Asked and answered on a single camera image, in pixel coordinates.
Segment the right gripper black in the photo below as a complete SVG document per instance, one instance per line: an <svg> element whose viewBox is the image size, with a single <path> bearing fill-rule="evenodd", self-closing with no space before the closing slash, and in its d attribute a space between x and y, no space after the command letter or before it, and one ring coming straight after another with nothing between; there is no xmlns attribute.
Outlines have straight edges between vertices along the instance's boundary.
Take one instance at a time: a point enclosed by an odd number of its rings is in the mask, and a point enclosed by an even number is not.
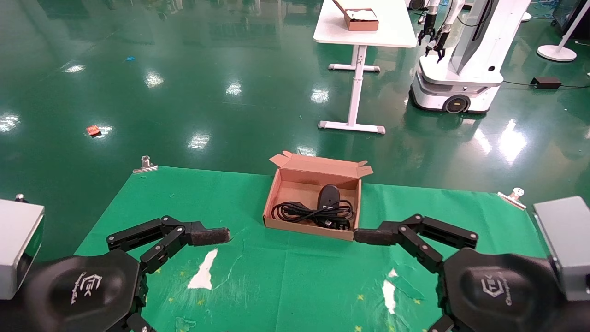
<svg viewBox="0 0 590 332"><path fill-rule="evenodd" d="M545 259L461 249L441 270L428 332L587 332L589 301L569 301Z"/></svg>

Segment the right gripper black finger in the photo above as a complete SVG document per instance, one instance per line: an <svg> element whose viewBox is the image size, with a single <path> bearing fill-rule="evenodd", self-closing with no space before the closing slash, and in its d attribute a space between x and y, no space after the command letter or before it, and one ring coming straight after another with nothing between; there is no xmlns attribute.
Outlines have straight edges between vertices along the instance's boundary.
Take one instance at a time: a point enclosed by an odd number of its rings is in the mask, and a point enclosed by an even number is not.
<svg viewBox="0 0 590 332"><path fill-rule="evenodd" d="M430 273L440 273L443 256L427 244L423 236L455 249L474 249L479 238L472 231L421 214L404 221L382 221L377 229L358 228L354 231L354 240L358 243L377 246L398 244Z"/></svg>

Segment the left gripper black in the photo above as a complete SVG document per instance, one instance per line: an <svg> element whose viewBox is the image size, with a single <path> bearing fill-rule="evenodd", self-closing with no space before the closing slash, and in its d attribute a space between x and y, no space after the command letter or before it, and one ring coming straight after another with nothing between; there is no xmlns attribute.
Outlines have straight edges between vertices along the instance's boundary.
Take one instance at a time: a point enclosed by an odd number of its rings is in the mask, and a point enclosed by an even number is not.
<svg viewBox="0 0 590 332"><path fill-rule="evenodd" d="M226 227L163 216L106 237L111 252L34 263L11 300L2 300L3 332L153 332L137 309L140 276L155 273L184 246L230 241ZM154 243L140 256L129 250Z"/></svg>

